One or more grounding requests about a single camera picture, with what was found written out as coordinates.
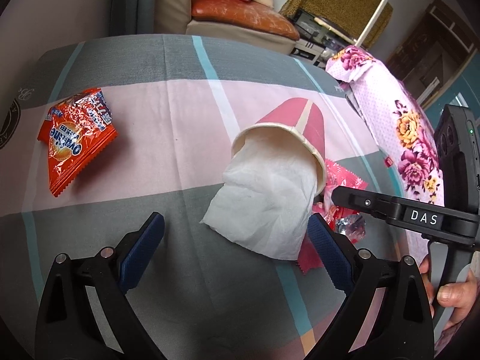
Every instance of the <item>metal screw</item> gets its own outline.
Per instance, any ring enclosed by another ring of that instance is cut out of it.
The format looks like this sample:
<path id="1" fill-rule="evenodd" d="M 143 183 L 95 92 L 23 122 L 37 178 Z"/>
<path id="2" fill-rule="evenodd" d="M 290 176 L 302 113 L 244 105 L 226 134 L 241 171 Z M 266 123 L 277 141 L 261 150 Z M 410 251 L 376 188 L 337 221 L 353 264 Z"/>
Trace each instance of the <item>metal screw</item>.
<path id="1" fill-rule="evenodd" d="M 368 260 L 371 257 L 371 253 L 366 249 L 360 249 L 358 251 L 358 255 L 362 257 L 364 260 Z"/>
<path id="2" fill-rule="evenodd" d="M 65 262 L 66 259 L 67 259 L 67 255 L 65 253 L 60 253 L 57 257 L 55 257 L 55 262 L 57 264 L 61 264 Z"/>
<path id="3" fill-rule="evenodd" d="M 113 249 L 112 249 L 111 247 L 104 247 L 104 248 L 100 251 L 100 256 L 102 256 L 103 258 L 108 258 L 108 257 L 110 257 L 112 254 L 113 254 Z"/>
<path id="4" fill-rule="evenodd" d="M 411 256 L 405 256 L 403 258 L 403 261 L 405 261 L 405 264 L 407 264 L 408 266 L 412 266 L 413 264 L 415 264 L 415 260 Z"/>

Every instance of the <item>brown seat cushion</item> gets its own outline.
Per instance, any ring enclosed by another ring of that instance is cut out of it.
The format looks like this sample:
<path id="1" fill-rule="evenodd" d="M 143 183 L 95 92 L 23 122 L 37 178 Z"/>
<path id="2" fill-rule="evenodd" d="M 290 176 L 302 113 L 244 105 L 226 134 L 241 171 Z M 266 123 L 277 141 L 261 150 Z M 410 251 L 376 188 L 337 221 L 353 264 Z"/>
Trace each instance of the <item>brown seat cushion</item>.
<path id="1" fill-rule="evenodd" d="M 195 20 L 217 21 L 252 30 L 285 36 L 294 41 L 300 36 L 285 17 L 272 8 L 251 1 L 191 0 L 191 16 Z"/>

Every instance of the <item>pink paper cup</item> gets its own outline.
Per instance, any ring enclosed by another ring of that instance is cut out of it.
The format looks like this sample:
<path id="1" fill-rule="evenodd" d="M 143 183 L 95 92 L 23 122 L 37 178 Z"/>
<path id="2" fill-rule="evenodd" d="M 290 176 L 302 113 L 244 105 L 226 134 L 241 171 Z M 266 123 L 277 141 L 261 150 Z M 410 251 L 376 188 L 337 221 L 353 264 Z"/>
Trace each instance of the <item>pink paper cup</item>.
<path id="1" fill-rule="evenodd" d="M 317 160 L 317 194 L 325 187 L 325 130 L 320 109 L 308 99 L 288 99 L 253 126 L 243 130 L 232 144 L 234 156 L 245 144 L 248 131 L 259 127 L 281 128 L 293 134 Z"/>

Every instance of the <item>gray handle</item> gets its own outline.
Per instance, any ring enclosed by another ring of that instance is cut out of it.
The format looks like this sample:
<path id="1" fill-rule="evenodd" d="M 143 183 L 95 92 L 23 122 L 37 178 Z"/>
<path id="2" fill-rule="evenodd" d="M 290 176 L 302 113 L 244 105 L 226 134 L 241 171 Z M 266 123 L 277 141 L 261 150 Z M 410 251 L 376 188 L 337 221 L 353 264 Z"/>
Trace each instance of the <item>gray handle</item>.
<path id="1" fill-rule="evenodd" d="M 448 283 L 464 283 L 469 274 L 473 252 L 458 250 L 454 247 L 430 241 L 428 243 L 430 256 L 429 278 L 433 285 L 433 335 L 435 342 L 442 334 L 443 328 L 452 316 L 453 307 L 444 308 L 437 301 L 438 289 Z"/>

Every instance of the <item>white tissue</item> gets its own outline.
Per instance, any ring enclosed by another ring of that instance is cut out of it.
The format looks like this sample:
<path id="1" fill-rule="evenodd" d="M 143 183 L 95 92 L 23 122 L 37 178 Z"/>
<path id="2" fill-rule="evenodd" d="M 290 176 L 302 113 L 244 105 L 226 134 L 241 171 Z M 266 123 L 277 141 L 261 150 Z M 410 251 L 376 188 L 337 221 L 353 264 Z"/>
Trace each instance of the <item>white tissue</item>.
<path id="1" fill-rule="evenodd" d="M 247 133 L 201 223 L 251 251 L 296 260 L 317 189 L 316 159 L 276 127 Z"/>

